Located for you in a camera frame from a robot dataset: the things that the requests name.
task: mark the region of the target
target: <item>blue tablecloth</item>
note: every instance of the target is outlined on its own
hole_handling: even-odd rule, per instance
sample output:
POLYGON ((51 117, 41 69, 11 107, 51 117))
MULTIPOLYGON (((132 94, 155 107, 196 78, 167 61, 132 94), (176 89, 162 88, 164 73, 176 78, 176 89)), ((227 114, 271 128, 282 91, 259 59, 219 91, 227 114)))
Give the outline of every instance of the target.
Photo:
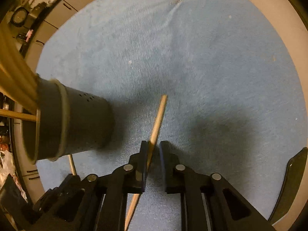
MULTIPOLYGON (((95 0, 45 44, 37 72, 113 107, 111 143, 73 155, 81 178, 111 173, 138 152, 163 93, 159 141, 196 172, 221 173, 266 218, 288 160, 306 145, 297 72, 248 0, 95 0)), ((37 167, 45 190, 70 172, 67 157, 37 167)), ((155 150, 131 230, 180 230, 180 198, 161 180, 155 150)))

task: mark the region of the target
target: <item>bundle of chopsticks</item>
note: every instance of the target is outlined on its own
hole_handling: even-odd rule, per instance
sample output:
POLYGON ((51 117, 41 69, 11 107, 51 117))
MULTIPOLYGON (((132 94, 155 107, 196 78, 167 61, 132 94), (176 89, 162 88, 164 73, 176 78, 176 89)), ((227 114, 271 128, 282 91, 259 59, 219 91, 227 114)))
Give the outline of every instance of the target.
POLYGON ((5 20, 0 24, 0 92, 36 115, 37 75, 18 52, 5 20))

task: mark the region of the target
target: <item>blue fabric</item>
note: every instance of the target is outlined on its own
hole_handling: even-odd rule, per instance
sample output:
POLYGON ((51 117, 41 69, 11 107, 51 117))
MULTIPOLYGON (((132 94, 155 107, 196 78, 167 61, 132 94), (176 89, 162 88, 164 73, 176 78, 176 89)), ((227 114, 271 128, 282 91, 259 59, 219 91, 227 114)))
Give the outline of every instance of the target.
MULTIPOLYGON (((306 145, 297 72, 248 0, 96 0, 45 44, 37 71, 113 107, 111 143, 73 155, 81 178, 111 173, 138 152, 163 93, 159 141, 169 140, 196 172, 221 173, 266 218, 288 160, 306 145)), ((45 190, 70 172, 67 157, 37 167, 45 190)), ((155 150, 130 230, 179 230, 180 223, 180 198, 162 191, 155 150)))

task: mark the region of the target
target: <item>round bolt head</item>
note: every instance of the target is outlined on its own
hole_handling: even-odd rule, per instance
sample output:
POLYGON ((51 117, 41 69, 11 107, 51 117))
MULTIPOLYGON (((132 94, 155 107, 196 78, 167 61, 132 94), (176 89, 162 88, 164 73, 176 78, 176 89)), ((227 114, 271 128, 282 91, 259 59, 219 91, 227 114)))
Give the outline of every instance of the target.
POLYGON ((124 165, 123 168, 124 168, 125 171, 131 171, 134 168, 134 166, 131 165, 131 164, 126 164, 126 165, 124 165))
POLYGON ((95 181, 97 179, 97 175, 95 174, 90 174, 87 176, 88 181, 95 181))
POLYGON ((185 170, 185 166, 183 164, 178 164, 175 166, 175 169, 178 171, 184 171, 185 170))
POLYGON ((215 173, 215 174, 212 174, 212 178, 213 178, 214 180, 220 180, 220 179, 221 179, 221 175, 218 174, 218 173, 215 173))

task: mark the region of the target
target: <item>beige floor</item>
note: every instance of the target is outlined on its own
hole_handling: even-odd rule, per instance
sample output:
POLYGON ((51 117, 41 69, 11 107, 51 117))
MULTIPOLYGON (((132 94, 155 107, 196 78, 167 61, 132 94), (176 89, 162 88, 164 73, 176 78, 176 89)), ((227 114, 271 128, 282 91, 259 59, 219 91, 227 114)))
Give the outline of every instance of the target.
MULTIPOLYGON (((293 60, 308 108, 308 31, 288 0, 250 0, 269 20, 281 37, 293 60)), ((289 212, 274 224, 287 231, 308 199, 308 162, 303 179, 289 212)))

